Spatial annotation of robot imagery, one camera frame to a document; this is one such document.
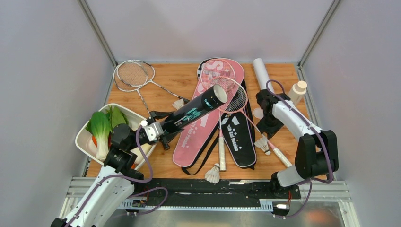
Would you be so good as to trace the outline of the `shuttlecock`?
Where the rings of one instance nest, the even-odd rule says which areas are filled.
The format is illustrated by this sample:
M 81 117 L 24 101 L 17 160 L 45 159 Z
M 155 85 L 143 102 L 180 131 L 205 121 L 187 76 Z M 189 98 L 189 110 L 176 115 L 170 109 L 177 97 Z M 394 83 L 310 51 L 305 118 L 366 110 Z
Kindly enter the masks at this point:
M 217 184 L 220 181 L 220 165 L 215 163 L 214 166 L 205 174 L 205 180 Z
M 176 110 L 178 110 L 178 109 L 180 109 L 180 108 L 182 108 L 183 106 L 184 106 L 184 100 L 183 99 L 179 99 L 179 100 L 176 100 L 174 103 L 173 103 L 173 108 L 175 108 Z
M 261 149 L 264 152 L 264 154 L 268 156 L 271 154 L 268 142 L 269 141 L 268 141 L 267 137 L 262 136 L 260 139 L 258 139 L 254 142 L 254 145 L 257 148 Z

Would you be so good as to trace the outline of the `black shuttlecock tube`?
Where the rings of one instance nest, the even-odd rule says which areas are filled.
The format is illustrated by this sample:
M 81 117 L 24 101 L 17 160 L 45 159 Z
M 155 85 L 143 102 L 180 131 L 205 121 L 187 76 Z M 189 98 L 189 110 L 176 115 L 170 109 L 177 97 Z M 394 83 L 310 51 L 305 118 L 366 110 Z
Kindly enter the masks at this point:
M 175 125 L 182 126 L 184 129 L 185 126 L 198 120 L 209 112 L 216 110 L 225 103 L 225 101 L 223 101 L 223 95 L 224 91 L 218 85 L 208 88 L 198 97 L 177 110 L 175 115 L 177 116 L 178 121 L 175 122 Z M 139 146 L 147 143 L 148 139 L 144 129 L 137 129 L 137 132 L 139 135 L 136 139 L 136 144 Z

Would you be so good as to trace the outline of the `white shuttlecock tube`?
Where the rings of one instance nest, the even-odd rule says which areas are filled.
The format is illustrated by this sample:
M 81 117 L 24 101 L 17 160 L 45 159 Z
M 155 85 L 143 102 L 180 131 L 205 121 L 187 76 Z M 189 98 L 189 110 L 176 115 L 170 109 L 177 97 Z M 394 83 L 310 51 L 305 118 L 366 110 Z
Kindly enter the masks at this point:
M 266 66 L 265 66 L 263 60 L 261 58 L 254 59 L 252 62 L 252 65 L 253 65 L 253 69 L 254 69 L 260 90 L 268 88 L 270 91 L 272 91 L 274 93 L 275 91 L 272 86 L 272 83 L 267 84 L 268 80 L 270 80 L 270 77 L 268 75 L 268 72 L 267 72 L 267 69 L 266 69 Z

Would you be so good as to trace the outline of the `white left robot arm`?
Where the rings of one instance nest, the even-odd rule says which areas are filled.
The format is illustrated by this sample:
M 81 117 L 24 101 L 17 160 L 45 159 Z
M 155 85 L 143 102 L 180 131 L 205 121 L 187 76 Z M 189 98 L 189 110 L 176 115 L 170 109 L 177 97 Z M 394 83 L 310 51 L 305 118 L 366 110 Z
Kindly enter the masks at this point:
M 176 112 L 152 111 L 136 130 L 124 117 L 106 120 L 112 116 L 93 113 L 89 131 L 105 137 L 104 165 L 78 205 L 65 218 L 56 218 L 51 226 L 102 227 L 126 198 L 141 195 L 145 183 L 153 179 L 153 167 L 142 146 L 160 141 L 168 147 L 167 138 L 182 131 L 168 123 Z

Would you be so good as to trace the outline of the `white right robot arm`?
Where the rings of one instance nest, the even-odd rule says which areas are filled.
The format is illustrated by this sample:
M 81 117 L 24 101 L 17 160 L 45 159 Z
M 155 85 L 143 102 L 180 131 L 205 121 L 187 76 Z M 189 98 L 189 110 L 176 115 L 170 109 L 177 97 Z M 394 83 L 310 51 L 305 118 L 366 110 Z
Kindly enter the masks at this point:
M 263 110 L 263 118 L 257 127 L 271 139 L 286 126 L 298 141 L 294 164 L 272 175 L 270 192 L 281 198 L 289 186 L 318 180 L 327 175 L 324 183 L 333 181 L 333 172 L 339 168 L 337 137 L 332 130 L 323 130 L 308 120 L 284 94 L 273 94 L 263 89 L 256 94 L 256 100 Z

